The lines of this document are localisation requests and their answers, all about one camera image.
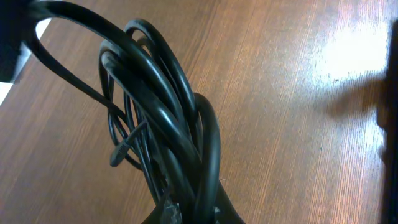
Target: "wood grain surface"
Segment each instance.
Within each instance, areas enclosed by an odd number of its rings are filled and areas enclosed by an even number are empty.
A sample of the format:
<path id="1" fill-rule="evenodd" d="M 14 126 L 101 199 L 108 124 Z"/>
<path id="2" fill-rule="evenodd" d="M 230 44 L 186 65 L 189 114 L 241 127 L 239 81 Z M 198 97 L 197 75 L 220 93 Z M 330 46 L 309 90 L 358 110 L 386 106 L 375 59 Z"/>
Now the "wood grain surface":
<path id="1" fill-rule="evenodd" d="M 215 108 L 221 183 L 246 223 L 379 223 L 375 107 L 396 1 L 73 2 L 163 34 Z M 41 41 L 100 90 L 101 37 L 54 19 Z M 0 125 L 1 223 L 140 223 L 154 208 L 139 171 L 109 166 L 106 108 L 34 57 Z"/>

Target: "cable plug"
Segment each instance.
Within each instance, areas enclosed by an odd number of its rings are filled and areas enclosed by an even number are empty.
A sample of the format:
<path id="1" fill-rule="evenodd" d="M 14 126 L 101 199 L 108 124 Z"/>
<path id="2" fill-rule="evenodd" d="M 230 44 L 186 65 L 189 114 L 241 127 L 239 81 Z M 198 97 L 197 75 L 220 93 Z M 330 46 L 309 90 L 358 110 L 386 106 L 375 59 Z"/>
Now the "cable plug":
<path id="1" fill-rule="evenodd" d="M 130 147 L 131 146 L 124 139 L 114 148 L 114 151 L 112 152 L 110 159 L 112 167 L 116 167 L 122 162 L 122 160 L 126 157 Z"/>

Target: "wooden table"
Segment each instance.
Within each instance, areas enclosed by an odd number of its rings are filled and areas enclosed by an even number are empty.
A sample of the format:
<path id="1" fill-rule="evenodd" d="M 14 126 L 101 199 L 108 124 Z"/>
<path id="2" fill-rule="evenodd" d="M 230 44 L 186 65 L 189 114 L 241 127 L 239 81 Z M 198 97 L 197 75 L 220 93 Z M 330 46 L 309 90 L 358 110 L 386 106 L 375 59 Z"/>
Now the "wooden table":
<path id="1" fill-rule="evenodd" d="M 247 223 L 378 223 L 379 79 L 397 1 L 73 1 L 160 30 L 218 115 L 220 179 Z M 54 19 L 42 42 L 100 90 L 102 39 Z M 35 58 L 0 107 L 1 223 L 139 223 L 154 203 L 106 109 Z M 115 98 L 122 105 L 121 90 Z"/>

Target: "power cord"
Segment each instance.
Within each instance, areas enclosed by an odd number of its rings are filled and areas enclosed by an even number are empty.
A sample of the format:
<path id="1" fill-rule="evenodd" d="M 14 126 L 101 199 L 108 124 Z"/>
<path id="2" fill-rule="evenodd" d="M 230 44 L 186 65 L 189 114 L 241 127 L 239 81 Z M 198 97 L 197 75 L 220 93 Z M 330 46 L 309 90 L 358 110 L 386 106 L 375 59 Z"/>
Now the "power cord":
<path id="1" fill-rule="evenodd" d="M 116 146 L 111 166 L 126 159 L 141 170 L 156 204 L 144 223 L 243 223 L 219 181 L 221 141 L 215 112 L 204 96 L 192 92 L 155 27 L 135 19 L 123 32 L 94 12 L 63 1 L 33 2 L 27 17 L 30 29 L 24 33 L 24 42 L 32 53 L 107 107 L 109 132 Z M 37 39 L 36 24 L 49 17 L 71 20 L 105 39 L 99 51 L 103 94 L 69 72 Z M 137 30 L 144 37 L 135 41 L 132 35 Z M 115 82 L 124 91 L 124 111 L 113 103 Z"/>

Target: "coiled cable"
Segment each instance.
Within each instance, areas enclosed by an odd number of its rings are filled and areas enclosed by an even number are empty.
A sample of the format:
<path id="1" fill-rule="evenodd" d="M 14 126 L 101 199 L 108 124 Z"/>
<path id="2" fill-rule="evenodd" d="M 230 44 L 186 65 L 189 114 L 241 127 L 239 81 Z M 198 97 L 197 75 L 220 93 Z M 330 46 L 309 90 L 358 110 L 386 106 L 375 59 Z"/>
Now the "coiled cable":
<path id="1" fill-rule="evenodd" d="M 62 1 L 33 2 L 27 11 L 31 29 L 25 33 L 26 46 L 54 73 L 107 107 L 116 146 L 111 166 L 126 159 L 141 170 L 157 207 L 170 194 L 184 223 L 242 223 L 218 179 L 221 141 L 215 112 L 204 96 L 192 92 L 175 55 L 150 23 L 136 19 L 123 32 L 94 12 Z M 99 51 L 102 95 L 56 61 L 37 39 L 36 24 L 49 17 L 71 20 L 105 38 Z M 144 37 L 135 41 L 137 30 Z M 124 91 L 124 111 L 113 104 L 115 82 Z M 148 223 L 159 216 L 156 210 Z"/>

